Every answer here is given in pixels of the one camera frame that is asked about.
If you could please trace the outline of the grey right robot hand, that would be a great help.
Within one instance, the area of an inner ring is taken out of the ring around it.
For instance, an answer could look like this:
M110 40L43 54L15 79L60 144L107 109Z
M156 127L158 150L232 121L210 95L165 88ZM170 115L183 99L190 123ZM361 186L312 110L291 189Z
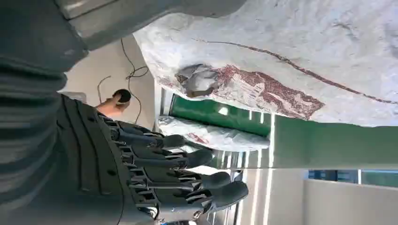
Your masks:
M186 224L248 195L178 135L115 121L61 94L92 50L171 13L218 18L242 0L3 0L0 3L0 222Z

